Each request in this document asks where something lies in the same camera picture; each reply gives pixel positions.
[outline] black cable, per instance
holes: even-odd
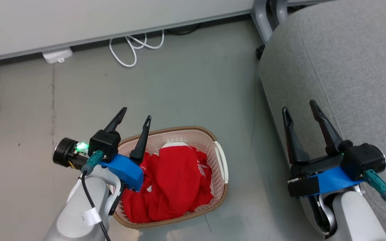
[[[173,31],[171,29],[166,29],[165,31],[167,34],[170,34],[170,35],[181,36],[181,35],[191,34],[192,32],[198,30],[201,25],[202,25],[202,23],[198,23],[198,24],[196,24],[196,26],[194,26],[193,28],[186,30],[186,31]]]
[[[93,200],[90,197],[89,191],[87,190],[87,187],[86,187],[86,182],[84,181],[84,179],[86,177],[86,173],[87,173],[86,171],[83,171],[83,175],[81,175],[81,184],[83,185],[84,192],[86,193],[86,197],[89,200],[90,205],[92,206],[92,208],[94,208],[95,204],[93,203]],[[104,223],[102,221],[100,221],[99,225],[101,226],[102,232],[104,233],[106,240],[111,241],[110,236],[108,236],[107,229],[104,226]]]

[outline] caster wheel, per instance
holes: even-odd
[[[265,50],[265,45],[261,45],[256,49],[256,57],[258,60],[262,58],[263,50]]]

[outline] green led light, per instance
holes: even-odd
[[[80,142],[80,143],[77,144],[77,146],[75,147],[75,149],[77,149],[77,151],[84,152],[84,150],[89,149],[89,145],[87,145],[87,144],[84,143],[84,142]]]

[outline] red clothing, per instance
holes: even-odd
[[[206,160],[205,153],[183,142],[163,146],[159,156],[146,153],[140,192],[126,190],[122,196],[126,216],[133,223],[150,223],[179,218],[209,204],[212,170]]]

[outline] white cord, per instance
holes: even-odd
[[[136,57],[136,52],[135,52],[135,49],[142,49],[143,47],[148,47],[149,49],[158,49],[160,47],[162,47],[162,45],[164,44],[164,40],[165,40],[165,30],[162,30],[162,40],[160,42],[160,44],[158,46],[151,46],[151,45],[148,45],[147,44],[147,34],[145,33],[145,38],[144,38],[144,42],[138,40],[137,38],[131,36],[131,35],[128,35],[125,37],[127,43],[129,44],[130,46],[130,49],[132,49],[132,52],[133,52],[133,58],[134,58],[134,61],[132,64],[125,64],[123,63],[118,57],[117,55],[115,54],[114,50],[112,49],[112,39],[110,39],[110,43],[109,43],[109,47],[110,47],[110,51],[112,53],[112,55],[114,56],[114,58],[121,64],[123,65],[124,67],[134,67],[136,65],[136,61],[137,61],[137,57]],[[134,46],[132,44],[132,42],[130,41],[131,39],[135,40],[137,43],[141,44],[140,46]]]

